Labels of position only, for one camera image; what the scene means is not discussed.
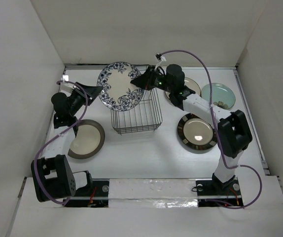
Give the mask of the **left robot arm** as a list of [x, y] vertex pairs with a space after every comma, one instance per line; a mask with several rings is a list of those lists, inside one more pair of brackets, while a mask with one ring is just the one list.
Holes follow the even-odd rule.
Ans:
[[92, 195], [95, 191], [91, 174], [76, 184], [68, 158], [86, 159], [97, 154], [105, 142], [105, 131], [96, 121], [77, 118], [76, 113], [87, 109], [103, 87], [86, 86], [78, 82], [57, 82], [62, 91], [51, 97], [54, 109], [54, 137], [37, 152], [31, 163], [36, 198], [66, 205], [76, 194]]

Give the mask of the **blue floral plate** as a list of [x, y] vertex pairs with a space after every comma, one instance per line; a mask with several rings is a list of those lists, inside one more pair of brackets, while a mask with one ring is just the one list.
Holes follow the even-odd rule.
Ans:
[[143, 89], [131, 84], [131, 80], [140, 75], [140, 71], [127, 62], [114, 62], [105, 66], [97, 79], [97, 86], [103, 87], [99, 94], [101, 102], [113, 111], [133, 109], [144, 95]]

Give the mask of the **patterned dark rim plate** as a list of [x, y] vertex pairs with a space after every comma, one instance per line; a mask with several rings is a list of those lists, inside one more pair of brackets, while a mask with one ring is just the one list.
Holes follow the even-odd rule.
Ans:
[[212, 126], [200, 117], [188, 113], [177, 124], [177, 134], [181, 142], [197, 151], [206, 151], [217, 144]]

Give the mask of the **light green plate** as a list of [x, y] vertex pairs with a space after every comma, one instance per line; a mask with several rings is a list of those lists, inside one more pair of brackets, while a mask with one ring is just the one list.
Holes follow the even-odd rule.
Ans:
[[221, 83], [212, 83], [212, 103], [225, 110], [231, 109], [236, 102], [234, 92]]

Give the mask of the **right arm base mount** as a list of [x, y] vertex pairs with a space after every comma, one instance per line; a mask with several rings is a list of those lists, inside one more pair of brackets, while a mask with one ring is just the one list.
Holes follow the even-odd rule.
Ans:
[[239, 207], [243, 206], [240, 185], [237, 179], [224, 190], [216, 190], [212, 180], [196, 180], [192, 191], [197, 194], [198, 207]]

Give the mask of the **brown rim cream plate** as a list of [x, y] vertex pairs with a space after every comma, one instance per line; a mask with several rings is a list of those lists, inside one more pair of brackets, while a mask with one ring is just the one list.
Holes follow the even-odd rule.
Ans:
[[95, 120], [84, 119], [78, 124], [78, 132], [72, 141], [68, 156], [74, 159], [88, 159], [96, 155], [105, 142], [104, 128]]

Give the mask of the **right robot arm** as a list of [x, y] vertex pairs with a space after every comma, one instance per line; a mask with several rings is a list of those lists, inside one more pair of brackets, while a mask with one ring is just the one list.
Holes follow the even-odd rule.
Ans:
[[215, 131], [221, 155], [212, 175], [212, 190], [223, 194], [235, 178], [235, 170], [241, 153], [252, 141], [252, 134], [244, 112], [222, 109], [185, 85], [185, 74], [181, 66], [171, 64], [162, 74], [155, 66], [131, 80], [138, 88], [158, 88], [169, 93], [170, 102], [183, 111], [192, 113], [209, 123]]

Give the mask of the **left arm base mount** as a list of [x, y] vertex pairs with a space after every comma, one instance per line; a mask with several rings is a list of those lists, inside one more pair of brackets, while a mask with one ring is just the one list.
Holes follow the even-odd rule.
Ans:
[[108, 193], [109, 179], [93, 179], [92, 186], [78, 188], [65, 207], [108, 207]]

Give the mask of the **foil taped front rail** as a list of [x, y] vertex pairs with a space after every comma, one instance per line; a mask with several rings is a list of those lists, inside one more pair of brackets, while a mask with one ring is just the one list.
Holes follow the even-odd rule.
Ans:
[[109, 208], [196, 208], [195, 179], [110, 179]]

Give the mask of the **grey rim cream plate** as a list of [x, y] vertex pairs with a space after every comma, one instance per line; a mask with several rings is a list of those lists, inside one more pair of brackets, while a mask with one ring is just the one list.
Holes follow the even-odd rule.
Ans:
[[196, 81], [187, 77], [168, 78], [163, 83], [163, 87], [168, 98], [184, 100], [187, 95], [194, 93], [201, 95], [201, 89]]

